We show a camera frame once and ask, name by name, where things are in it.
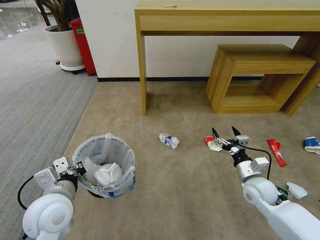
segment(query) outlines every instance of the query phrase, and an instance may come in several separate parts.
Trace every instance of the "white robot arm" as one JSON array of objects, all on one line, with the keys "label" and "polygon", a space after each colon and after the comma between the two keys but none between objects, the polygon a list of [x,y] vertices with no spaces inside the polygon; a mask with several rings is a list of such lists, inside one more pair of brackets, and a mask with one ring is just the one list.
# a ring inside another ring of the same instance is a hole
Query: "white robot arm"
[{"label": "white robot arm", "polygon": [[241,135],[234,127],[232,129],[236,135],[236,139],[233,140],[219,138],[217,132],[212,129],[214,142],[229,151],[234,159],[234,166],[243,186],[243,196],[247,202],[254,205],[266,217],[269,226],[280,239],[319,240],[320,221],[299,204],[279,199],[276,186],[261,177],[260,171],[268,166],[267,178],[269,178],[271,163],[269,164],[266,158],[256,158],[252,161],[245,153],[246,148],[254,150],[246,146],[249,137]]},{"label": "white robot arm", "polygon": [[61,240],[68,234],[73,225],[73,199],[78,177],[83,174],[85,169],[81,162],[69,167],[65,157],[55,160],[53,166],[33,176],[44,192],[28,208],[20,201],[24,185],[20,188],[18,201],[26,209],[22,226],[28,239]]}]

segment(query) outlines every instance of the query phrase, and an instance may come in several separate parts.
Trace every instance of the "white wall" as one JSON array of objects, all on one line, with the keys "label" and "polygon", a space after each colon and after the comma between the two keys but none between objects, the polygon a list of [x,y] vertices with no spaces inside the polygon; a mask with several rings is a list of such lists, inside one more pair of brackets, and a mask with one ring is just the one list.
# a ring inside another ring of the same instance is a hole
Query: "white wall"
[{"label": "white wall", "polygon": [[[134,19],[138,1],[76,0],[98,77],[139,76]],[[283,43],[293,47],[297,40],[298,37],[148,36],[147,76],[209,76],[218,44]]]}]

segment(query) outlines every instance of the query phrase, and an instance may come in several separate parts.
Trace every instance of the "wooden console table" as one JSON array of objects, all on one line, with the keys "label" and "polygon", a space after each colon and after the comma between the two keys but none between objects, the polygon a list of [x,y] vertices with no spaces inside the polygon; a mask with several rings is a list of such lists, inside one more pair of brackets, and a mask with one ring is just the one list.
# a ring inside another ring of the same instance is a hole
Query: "wooden console table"
[{"label": "wooden console table", "polygon": [[144,36],[300,36],[293,51],[317,61],[281,108],[292,115],[320,80],[320,2],[139,2],[135,8],[142,115]]}]

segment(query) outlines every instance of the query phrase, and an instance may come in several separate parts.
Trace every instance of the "wire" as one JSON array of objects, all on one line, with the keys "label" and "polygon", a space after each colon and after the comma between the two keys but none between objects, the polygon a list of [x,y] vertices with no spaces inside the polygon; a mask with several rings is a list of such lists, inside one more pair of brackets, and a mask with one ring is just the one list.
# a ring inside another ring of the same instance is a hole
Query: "wire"
[{"label": "wire", "polygon": [[21,191],[22,191],[22,189],[24,188],[24,186],[25,186],[32,178],[33,178],[33,176],[30,177],[27,181],[25,181],[25,182],[22,184],[22,186],[20,187],[19,191],[18,191],[18,195],[17,195],[18,203],[19,203],[20,207],[22,207],[24,210],[27,210],[27,207],[26,207],[25,205],[23,205],[23,203],[21,202],[20,195],[21,195]]},{"label": "wire", "polygon": [[271,170],[271,155],[270,155],[270,153],[268,151],[262,150],[262,149],[250,148],[250,147],[247,147],[247,146],[243,146],[241,144],[237,144],[237,145],[240,146],[240,147],[249,149],[249,150],[258,151],[258,152],[264,152],[264,153],[268,154],[268,156],[269,156],[269,168],[268,168],[268,173],[267,173],[267,180],[269,180],[269,175],[270,175],[270,170]]}]

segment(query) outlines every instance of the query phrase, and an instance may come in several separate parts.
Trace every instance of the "wooden side table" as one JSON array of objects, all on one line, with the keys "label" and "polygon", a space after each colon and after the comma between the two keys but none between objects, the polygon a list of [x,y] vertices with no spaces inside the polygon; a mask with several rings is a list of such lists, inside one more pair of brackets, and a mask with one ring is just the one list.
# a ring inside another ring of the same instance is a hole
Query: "wooden side table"
[{"label": "wooden side table", "polygon": [[[282,44],[219,45],[206,93],[216,113],[278,112],[314,64]],[[261,73],[260,83],[230,83]]]},{"label": "wooden side table", "polygon": [[145,36],[300,36],[293,51],[317,63],[283,105],[288,115],[320,80],[320,2],[141,1],[134,11],[142,116],[147,103]]}]

